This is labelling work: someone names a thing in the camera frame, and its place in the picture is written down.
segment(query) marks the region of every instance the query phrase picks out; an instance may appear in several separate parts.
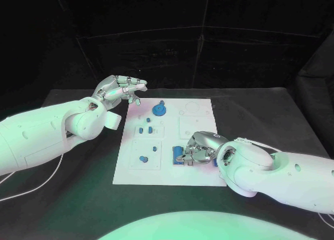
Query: gray table surface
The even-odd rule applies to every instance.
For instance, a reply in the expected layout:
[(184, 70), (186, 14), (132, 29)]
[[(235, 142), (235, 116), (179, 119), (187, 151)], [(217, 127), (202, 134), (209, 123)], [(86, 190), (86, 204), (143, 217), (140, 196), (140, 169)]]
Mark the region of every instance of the gray table surface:
[[(92, 92), (55, 89), (43, 106), (79, 100)], [(284, 88), (153, 89), (137, 95), (212, 99), (217, 133), (229, 140), (242, 137), (285, 152), (327, 157)], [(112, 185), (127, 108), (124, 101), (112, 109), (122, 116), (118, 130), (104, 129), (94, 140), (65, 153), (47, 184), (33, 193), (0, 202), (0, 239), (98, 239), (141, 218), (196, 210), (245, 215), (315, 239), (334, 239), (334, 230), (315, 213), (279, 204), (261, 193), (248, 198), (228, 187)], [(0, 198), (37, 187), (58, 162), (59, 158), (17, 172), (0, 186)]]

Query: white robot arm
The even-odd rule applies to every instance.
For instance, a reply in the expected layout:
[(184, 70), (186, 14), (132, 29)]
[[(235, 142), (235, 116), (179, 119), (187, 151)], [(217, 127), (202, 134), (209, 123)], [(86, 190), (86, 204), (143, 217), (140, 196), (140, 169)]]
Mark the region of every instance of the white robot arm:
[(176, 160), (206, 164), (216, 159), (222, 178), (242, 196), (261, 192), (282, 204), (334, 215), (334, 160), (289, 152), (268, 154), (252, 143), (197, 131)]
[(135, 90), (144, 80), (106, 77), (91, 97), (23, 112), (0, 122), (0, 176), (32, 168), (92, 140), (102, 128), (117, 129), (121, 116), (109, 112), (121, 99), (140, 105)]

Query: white pegboard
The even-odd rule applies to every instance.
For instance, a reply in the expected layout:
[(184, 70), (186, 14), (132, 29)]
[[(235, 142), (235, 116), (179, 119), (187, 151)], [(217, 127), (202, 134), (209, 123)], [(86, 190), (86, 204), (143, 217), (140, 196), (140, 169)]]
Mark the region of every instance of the white pegboard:
[[(154, 116), (153, 107), (160, 100), (167, 111), (163, 116)], [(173, 165), (173, 147), (186, 147), (196, 131), (217, 133), (210, 99), (141, 98), (140, 106), (131, 104), (112, 184), (226, 186), (213, 162)], [(148, 158), (147, 163), (140, 161), (140, 156)]]

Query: table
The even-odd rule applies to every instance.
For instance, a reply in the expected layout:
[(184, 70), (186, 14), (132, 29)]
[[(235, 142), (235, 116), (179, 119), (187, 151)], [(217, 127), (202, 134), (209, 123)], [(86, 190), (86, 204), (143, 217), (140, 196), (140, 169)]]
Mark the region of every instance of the table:
[[(79, 100), (94, 90), (53, 89), (43, 106)], [(217, 133), (229, 140), (248, 138), (285, 152), (328, 157), (287, 90), (151, 89), (141, 98), (210, 98)], [(264, 194), (248, 198), (228, 187), (112, 185), (128, 103), (112, 112), (122, 116), (117, 130), (65, 153), (60, 168), (33, 193), (0, 202), (0, 239), (98, 239), (132, 221), (177, 211), (215, 211), (278, 224), (315, 239), (334, 239), (318, 215), (279, 204)], [(0, 198), (37, 187), (59, 158), (17, 172), (0, 186)]]

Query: blue knob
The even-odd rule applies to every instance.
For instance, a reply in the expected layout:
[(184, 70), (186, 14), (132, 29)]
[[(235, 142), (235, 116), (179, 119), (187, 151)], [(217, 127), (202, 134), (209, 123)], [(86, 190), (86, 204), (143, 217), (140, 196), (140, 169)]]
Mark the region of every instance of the blue knob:
[(147, 157), (145, 156), (140, 156), (140, 161), (145, 163), (147, 162)]
[(160, 104), (157, 104), (154, 107), (153, 107), (153, 114), (155, 116), (163, 116), (166, 114), (166, 107), (164, 107), (164, 102), (163, 100), (160, 101)]

